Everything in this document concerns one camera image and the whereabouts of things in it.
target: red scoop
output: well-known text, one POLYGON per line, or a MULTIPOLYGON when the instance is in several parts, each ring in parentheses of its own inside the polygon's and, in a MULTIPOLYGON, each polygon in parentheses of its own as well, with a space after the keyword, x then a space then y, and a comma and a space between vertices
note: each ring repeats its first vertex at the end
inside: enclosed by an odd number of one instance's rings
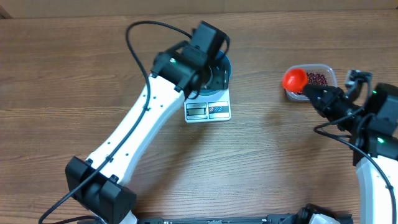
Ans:
POLYGON ((293 93, 303 91, 306 84, 308 84, 308 77, 301 68, 289 70, 282 79, 282 86, 293 93))

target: digital kitchen scale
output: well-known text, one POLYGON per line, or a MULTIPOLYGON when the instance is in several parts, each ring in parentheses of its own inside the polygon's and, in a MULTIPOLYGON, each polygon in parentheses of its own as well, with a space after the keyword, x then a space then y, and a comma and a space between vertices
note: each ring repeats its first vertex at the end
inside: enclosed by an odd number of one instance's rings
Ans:
POLYGON ((228 88, 231 73, 231 63, 226 55, 219 65, 209 65, 206 71, 208 77, 199 95, 197 96, 197 92, 193 91, 184 102, 186 122, 199 123, 231 119, 228 88))

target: clear plastic container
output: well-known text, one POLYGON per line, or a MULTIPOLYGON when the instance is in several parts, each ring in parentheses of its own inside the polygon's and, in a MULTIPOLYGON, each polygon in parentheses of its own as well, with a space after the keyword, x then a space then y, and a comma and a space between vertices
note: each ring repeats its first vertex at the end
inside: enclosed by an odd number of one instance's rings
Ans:
MULTIPOLYGON (((326 80, 328 81, 328 85, 331 86, 336 86, 337 87, 337 79, 335 72, 331 67, 324 65, 324 64, 306 64, 306 65, 295 65, 290 67, 286 72, 288 72, 291 69, 294 68, 302 68, 304 69, 305 72, 313 72, 313 73, 319 73, 322 74, 326 77, 326 80)), ((286 95, 287 98, 292 100, 292 101, 301 101, 301 102, 308 102, 310 101, 306 96, 304 95, 297 95, 292 93, 291 91, 286 90, 286 95)))

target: red bean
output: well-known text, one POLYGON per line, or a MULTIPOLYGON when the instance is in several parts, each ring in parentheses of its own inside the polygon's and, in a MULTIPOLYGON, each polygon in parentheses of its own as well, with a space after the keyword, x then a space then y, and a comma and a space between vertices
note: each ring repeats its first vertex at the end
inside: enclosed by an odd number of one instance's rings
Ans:
MULTIPOLYGON (((314 85, 328 85, 328 80, 326 77, 320 73, 313 73, 307 72, 307 77, 308 77, 308 84, 314 84, 314 85)), ((303 91, 300 91, 298 93, 294 93, 297 95, 304 95, 303 91)))

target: scale display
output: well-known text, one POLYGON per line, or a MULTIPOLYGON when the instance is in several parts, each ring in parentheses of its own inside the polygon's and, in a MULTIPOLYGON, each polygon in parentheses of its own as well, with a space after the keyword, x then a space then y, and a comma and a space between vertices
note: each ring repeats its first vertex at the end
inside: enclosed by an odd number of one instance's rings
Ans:
POLYGON ((200 109, 187 109, 187 116, 191 115, 204 115, 206 114, 206 108, 200 109))

